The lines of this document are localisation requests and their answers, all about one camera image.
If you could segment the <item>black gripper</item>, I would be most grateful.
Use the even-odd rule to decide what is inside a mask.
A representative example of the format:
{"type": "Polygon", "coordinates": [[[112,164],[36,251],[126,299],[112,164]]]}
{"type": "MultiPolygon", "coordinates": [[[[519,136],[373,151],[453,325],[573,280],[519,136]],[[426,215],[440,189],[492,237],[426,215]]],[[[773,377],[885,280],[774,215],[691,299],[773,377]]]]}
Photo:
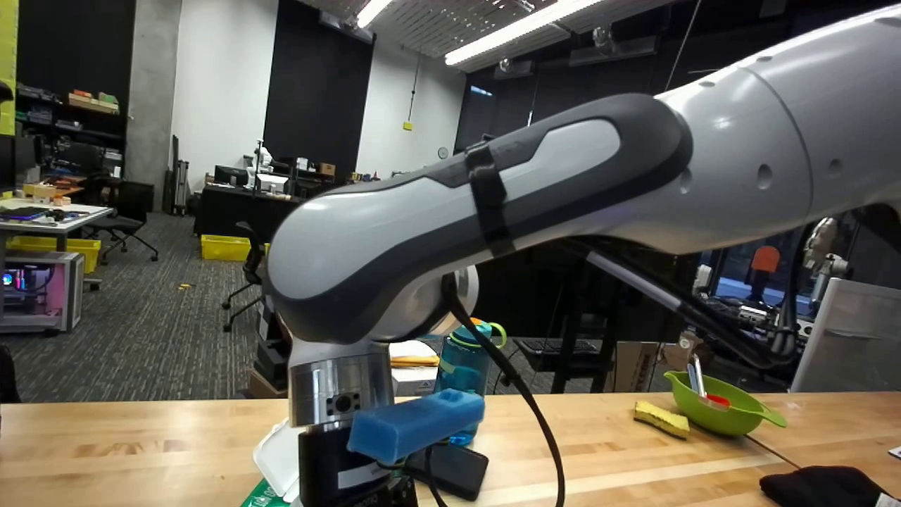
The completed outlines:
{"type": "Polygon", "coordinates": [[[298,435],[302,507],[416,507],[414,481],[346,447],[346,429],[298,435]]]}

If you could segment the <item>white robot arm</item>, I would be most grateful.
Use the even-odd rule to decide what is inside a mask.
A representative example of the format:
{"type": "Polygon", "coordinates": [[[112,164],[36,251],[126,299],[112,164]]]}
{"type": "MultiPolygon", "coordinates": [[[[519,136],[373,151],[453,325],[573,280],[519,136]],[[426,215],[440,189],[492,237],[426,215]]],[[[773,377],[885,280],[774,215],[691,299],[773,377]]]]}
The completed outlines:
{"type": "Polygon", "coordinates": [[[294,350],[298,502],[394,489],[350,447],[362,398],[390,405],[390,340],[474,306],[476,264],[570,237],[698,254],[901,192],[901,2],[784,39],[711,77],[616,92],[401,177],[294,209],[264,292],[294,350]]]}

